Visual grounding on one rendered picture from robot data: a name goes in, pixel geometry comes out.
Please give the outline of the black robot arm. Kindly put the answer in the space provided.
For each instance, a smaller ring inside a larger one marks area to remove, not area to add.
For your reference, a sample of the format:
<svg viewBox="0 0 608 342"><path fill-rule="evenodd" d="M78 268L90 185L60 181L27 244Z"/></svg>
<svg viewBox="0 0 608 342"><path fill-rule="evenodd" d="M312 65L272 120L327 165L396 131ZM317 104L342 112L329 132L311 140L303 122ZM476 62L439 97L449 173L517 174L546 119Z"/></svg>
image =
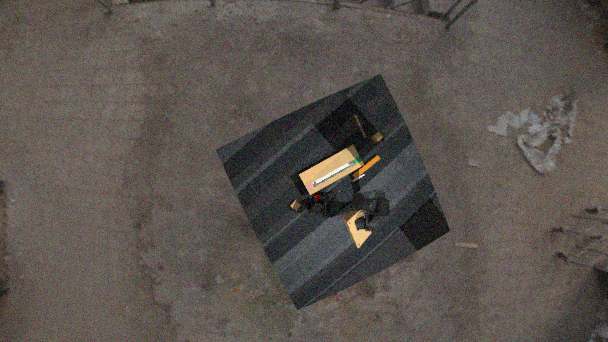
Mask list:
<svg viewBox="0 0 608 342"><path fill-rule="evenodd" d="M377 200L377 207L375 211L369 208L369 202L373 200ZM308 204L308 210L318 214L321 213L324 216L332 218L346 211L367 211L372 215L366 215L365 218L358 218L355 221L355 227L357 231L365 229L366 232L370 232L376 228L376 222L381 217L387 217L389 215L389 200L387 200L387 198L378 196L370 199L362 198L361 200L353 200L345 203L340 203L338 201L324 201L323 204L321 204L311 200Z"/></svg>

